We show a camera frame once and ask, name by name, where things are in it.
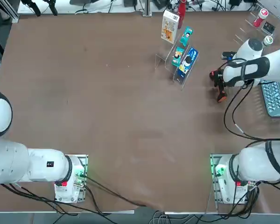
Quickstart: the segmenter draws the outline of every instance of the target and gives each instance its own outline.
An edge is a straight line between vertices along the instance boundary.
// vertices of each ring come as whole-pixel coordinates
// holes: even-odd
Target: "sticker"
[[[47,161],[47,167],[54,167],[54,161]]]

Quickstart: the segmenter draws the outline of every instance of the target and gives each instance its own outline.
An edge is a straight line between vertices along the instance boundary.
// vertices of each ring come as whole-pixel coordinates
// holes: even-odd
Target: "white cylinder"
[[[280,166],[280,141],[272,142],[273,154]],[[271,164],[267,153],[266,143],[242,149],[238,155],[239,173],[246,181],[277,181],[280,174]]]
[[[69,171],[69,162],[61,151],[30,148],[30,165],[20,182],[55,182],[63,180]]]
[[[18,182],[28,167],[26,146],[0,138],[0,184]]]

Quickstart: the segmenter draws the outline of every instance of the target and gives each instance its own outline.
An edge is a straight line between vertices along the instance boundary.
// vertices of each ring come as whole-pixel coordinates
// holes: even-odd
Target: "black cable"
[[[86,190],[90,193],[90,195],[91,195],[91,197],[92,197],[92,201],[93,201],[94,207],[95,207],[95,209],[97,210],[97,212],[100,213],[100,214],[103,215],[103,216],[108,216],[108,215],[110,215],[110,213],[104,214],[104,213],[98,208],[98,204],[97,204],[97,201],[95,200],[95,197],[94,197],[94,194],[93,194],[92,190],[91,190],[89,187],[87,187],[87,186],[85,186],[85,188],[86,188]]]
[[[56,219],[55,222],[53,222],[52,224],[55,224],[56,222],[58,222],[62,217],[64,216],[64,214],[62,214],[58,219]]]
[[[217,0],[216,11],[218,11],[219,0]]]
[[[223,8],[222,4],[220,4],[218,1],[214,1],[214,0],[210,0],[210,1],[215,2],[215,3],[218,3],[218,4],[219,4],[219,6],[222,8],[222,10],[223,10],[223,11],[226,11],[226,10],[224,10],[224,8]]]
[[[85,3],[85,4],[83,5],[82,9],[77,10],[74,14],[79,13],[79,12],[85,12],[85,11],[87,11],[87,9],[85,8],[86,4],[87,4],[87,3]]]
[[[18,190],[13,184],[9,184],[15,191],[17,191],[18,193],[23,193],[22,191]],[[31,196],[34,196],[36,198],[39,199],[39,201],[42,201],[44,202],[45,204],[47,204],[48,206],[50,206],[53,210],[55,210],[57,213],[59,214],[63,214],[63,215],[69,215],[69,216],[77,216],[78,214],[71,214],[71,213],[68,213],[66,212],[59,204],[55,203],[55,202],[52,202],[53,204],[55,204],[56,206],[58,206],[60,208],[60,210],[62,211],[59,211],[57,208],[55,208],[53,205],[49,204],[49,202],[45,202],[44,201],[44,198],[42,197],[39,197],[35,194],[33,194],[31,191],[27,190],[26,188],[24,187],[21,187],[23,190],[27,191]]]
[[[250,89],[247,91],[247,93],[244,95],[244,97],[240,100],[240,102],[236,105],[236,107],[233,109],[233,111],[232,111],[232,116],[231,116],[231,118],[232,118],[232,121],[233,121],[233,123],[234,123],[234,125],[237,125],[236,123],[235,123],[235,120],[234,120],[234,112],[236,111],[236,109],[241,105],[241,103],[244,101],[244,99],[248,96],[248,94],[251,92],[251,90],[252,90],[252,87],[253,87],[253,84],[254,84],[254,80],[252,81],[252,83],[251,83],[251,86],[250,86]]]
[[[277,181],[277,182],[275,182],[275,183],[268,182],[268,184],[271,184],[271,185],[278,185],[278,184],[280,184],[280,180]]]
[[[5,189],[11,191],[12,193],[16,194],[16,195],[19,195],[19,196],[22,196],[22,197],[26,197],[26,198],[30,198],[30,199],[33,199],[35,201],[42,201],[42,202],[50,202],[50,203],[57,203],[57,204],[63,204],[63,205],[67,205],[67,206],[70,206],[72,208],[76,208],[76,209],[80,209],[80,210],[85,210],[85,211],[89,211],[89,212],[92,212],[92,213],[95,213],[95,214],[98,214],[99,216],[103,217],[104,219],[107,219],[108,221],[110,221],[111,223],[113,224],[117,224],[116,222],[110,220],[109,218],[105,217],[105,216],[102,216],[101,214],[99,214],[98,212],[96,211],[93,211],[93,210],[90,210],[90,209],[86,209],[86,208],[82,208],[82,207],[79,207],[79,206],[75,206],[73,204],[69,204],[69,203],[64,203],[64,202],[60,202],[60,201],[53,201],[53,200],[50,200],[50,199],[47,199],[45,197],[35,197],[35,196],[31,196],[25,192],[22,192],[22,191],[15,191],[13,189],[11,189],[10,187],[6,186],[5,184],[1,184],[2,187],[4,187]]]
[[[275,82],[259,83],[258,85],[267,85],[267,84],[271,84],[271,83],[275,83]]]
[[[234,60],[244,60],[246,61],[245,59],[243,58],[235,58],[235,59],[231,59],[230,61],[234,61]],[[218,69],[221,69],[225,64],[227,64],[228,62],[225,62],[224,64],[222,64]],[[227,125],[226,125],[226,114],[227,114],[227,111],[229,109],[229,107],[231,106],[232,102],[234,101],[234,99],[236,98],[236,96],[239,94],[239,92],[246,86],[246,83],[244,83],[241,88],[238,90],[238,92],[234,95],[234,97],[231,99],[231,101],[229,102],[229,104],[227,105],[226,107],[226,110],[225,110],[225,113],[224,113],[224,126],[225,128],[232,134],[238,136],[238,137],[242,137],[242,138],[245,138],[245,139],[250,139],[250,140],[257,140],[257,141],[268,141],[268,140],[271,140],[271,141],[280,141],[280,138],[275,138],[275,139],[262,139],[262,138],[258,138],[258,137],[254,137],[254,136],[251,136],[251,135],[248,135],[247,133],[243,132],[243,134],[245,135],[241,135],[241,134],[238,134],[238,133],[235,133],[233,132],[232,130],[230,130]]]
[[[129,202],[129,203],[131,203],[131,204],[133,204],[133,205],[136,205],[136,206],[146,207],[146,206],[143,205],[143,204],[139,204],[139,203],[132,202],[131,200],[129,200],[129,199],[127,199],[127,198],[125,198],[125,197],[123,197],[123,196],[117,194],[116,192],[114,192],[114,191],[108,189],[107,187],[105,187],[104,185],[100,184],[99,182],[97,182],[97,181],[91,179],[90,177],[87,177],[87,176],[85,176],[85,175],[80,175],[80,176],[81,176],[81,177],[84,177],[84,178],[87,178],[88,180],[90,180],[90,181],[96,183],[98,186],[100,186],[100,187],[102,187],[103,189],[107,190],[107,191],[108,191],[109,193],[111,193],[112,195],[117,196],[117,197],[119,197],[120,199],[122,199],[122,200],[124,200],[124,201],[126,201],[126,202]]]
[[[241,90],[243,89],[244,86],[245,86],[245,84],[243,84],[243,85],[241,86],[241,88],[237,91],[237,93],[234,95],[234,97],[231,99],[231,101],[230,101],[229,104],[227,105],[226,110],[225,110],[225,112],[224,112],[223,123],[224,123],[225,128],[226,128],[230,133],[232,133],[232,134],[234,134],[234,135],[236,135],[236,136],[238,136],[238,137],[242,137],[242,138],[245,138],[245,139],[254,140],[253,138],[250,138],[250,137],[247,137],[247,136],[244,136],[244,135],[241,135],[241,134],[238,134],[238,133],[233,132],[233,131],[230,130],[230,129],[227,127],[227,125],[226,125],[226,114],[227,114],[227,112],[228,112],[228,109],[229,109],[229,107],[231,106],[231,104],[232,104],[232,102],[234,101],[234,99],[235,99],[235,98],[237,97],[237,95],[239,94],[239,92],[241,92]]]
[[[111,0],[111,4],[110,4],[110,8],[109,8],[109,11],[108,11],[108,13],[110,13],[110,11],[111,11],[111,8],[112,8],[112,4],[113,4],[113,0]]]
[[[185,218],[187,218],[188,217],[188,215],[187,216],[185,216],[185,217],[183,217],[183,218],[172,218],[172,217],[169,217],[169,218],[172,218],[172,219],[174,219],[174,220],[184,220]]]
[[[198,5],[199,5],[199,8],[200,8],[200,11],[202,12],[202,5],[200,4],[200,2],[198,0],[196,0]]]
[[[277,187],[275,184],[271,184],[271,183],[270,183],[270,182],[268,182],[268,181],[263,181],[263,183],[268,184],[268,185],[271,185],[271,186],[273,186],[274,188],[276,188],[276,189],[280,190],[280,188],[279,188],[279,187]]]
[[[193,9],[196,12],[196,10],[192,6],[189,6],[189,8]]]
[[[236,109],[238,108],[238,106],[242,103],[242,101],[246,98],[246,96],[250,93],[250,91],[251,91],[251,89],[252,89],[252,87],[253,87],[253,84],[254,84],[254,81],[251,83],[251,87],[250,87],[249,91],[244,95],[244,97],[241,99],[241,101],[237,104],[237,106],[234,108],[234,110],[233,110],[233,112],[232,112],[232,121],[233,121],[234,125],[235,125],[245,136],[243,136],[243,135],[241,135],[241,134],[237,134],[237,133],[231,131],[231,130],[226,126],[226,121],[225,121],[225,119],[226,119],[226,114],[227,114],[228,108],[229,108],[230,105],[232,104],[232,102],[233,102],[233,100],[235,99],[235,97],[239,94],[239,92],[240,92],[242,89],[244,89],[244,86],[246,85],[246,83],[242,85],[242,87],[238,90],[238,92],[236,93],[236,95],[232,98],[232,100],[231,100],[230,103],[228,104],[228,106],[227,106],[227,108],[226,108],[226,110],[225,110],[225,113],[224,113],[224,126],[225,126],[225,128],[226,128],[229,132],[231,132],[232,134],[234,134],[234,135],[236,135],[236,136],[242,137],[242,138],[246,138],[246,139],[250,139],[250,140],[256,140],[256,141],[280,141],[280,138],[262,139],[262,138],[259,138],[259,137],[251,136],[251,135],[245,133],[242,129],[240,129],[239,126],[236,124],[236,122],[235,122],[235,120],[234,120],[234,112],[235,112],[235,110],[236,110]]]
[[[139,2],[140,2],[140,5],[141,5],[141,8],[143,9],[143,11],[145,11],[144,8],[143,8],[141,0],[139,0]]]
[[[250,142],[248,145],[246,145],[245,148],[248,148],[250,145],[253,145],[253,144],[258,143],[258,142],[261,142],[261,141],[256,140],[256,141]]]

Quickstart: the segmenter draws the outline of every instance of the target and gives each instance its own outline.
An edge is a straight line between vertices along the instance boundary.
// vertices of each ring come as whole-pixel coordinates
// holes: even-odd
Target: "table surface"
[[[24,17],[12,26],[0,69],[0,91],[14,119],[5,138],[27,147],[88,154],[89,175],[138,203],[158,210],[205,212],[211,187],[210,154],[238,153],[249,141],[223,125],[226,103],[209,72],[233,40],[246,12],[190,13],[185,25],[200,52],[181,91],[154,57],[162,15],[60,15]],[[228,90],[232,96],[236,90]],[[228,116],[227,124],[232,126]],[[259,88],[236,120],[250,134],[280,136]],[[27,188],[54,198],[52,183]],[[280,192],[264,186],[254,212],[280,213]],[[101,210],[135,207],[93,187]],[[93,209],[89,196],[79,204]],[[0,186],[0,211],[51,211]],[[213,196],[208,207],[215,212]]]

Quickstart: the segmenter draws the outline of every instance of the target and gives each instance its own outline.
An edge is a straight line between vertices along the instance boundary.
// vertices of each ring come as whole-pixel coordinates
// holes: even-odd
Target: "acrylic display stand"
[[[278,32],[280,30],[280,19],[277,18],[269,9],[266,8],[269,12],[269,15],[261,23],[261,25],[259,27],[255,27],[253,25],[253,22],[257,18],[258,13],[261,8],[263,8],[261,4],[259,4],[259,3],[256,4],[253,11],[251,11],[249,13],[249,15],[247,16],[247,18],[240,23],[239,30],[235,33],[235,38],[234,38],[234,41],[237,42],[239,44],[239,46],[241,46],[249,38],[256,38],[260,41],[263,41],[263,39],[267,35],[270,35],[274,39],[274,42],[272,45],[275,45],[278,43],[279,40],[278,40],[277,36],[278,36]],[[267,32],[265,29],[263,29],[266,22],[269,22],[270,24],[275,26],[275,30],[272,34]]]
[[[192,70],[193,66],[195,65],[195,62],[198,60],[198,56],[197,56],[191,69],[187,72],[185,78],[180,79],[179,76],[177,75],[178,67],[174,66],[171,62],[172,62],[172,59],[173,59],[173,56],[175,54],[175,50],[177,47],[184,49],[184,52],[183,52],[182,58],[181,58],[181,62],[184,60],[187,53],[189,52],[189,49],[191,48],[191,36],[188,40],[188,44],[186,47],[184,47],[183,44],[180,43],[180,38],[181,38],[184,30],[185,30],[185,27],[183,27],[179,30],[179,32],[176,35],[174,44],[171,44],[160,38],[161,44],[160,44],[159,52],[157,54],[155,54],[155,65],[154,65],[154,69],[157,69],[160,62],[164,61],[165,69],[170,74],[172,74],[172,80],[181,85],[181,90],[183,90],[183,88],[188,80],[188,77],[190,76],[191,70]]]

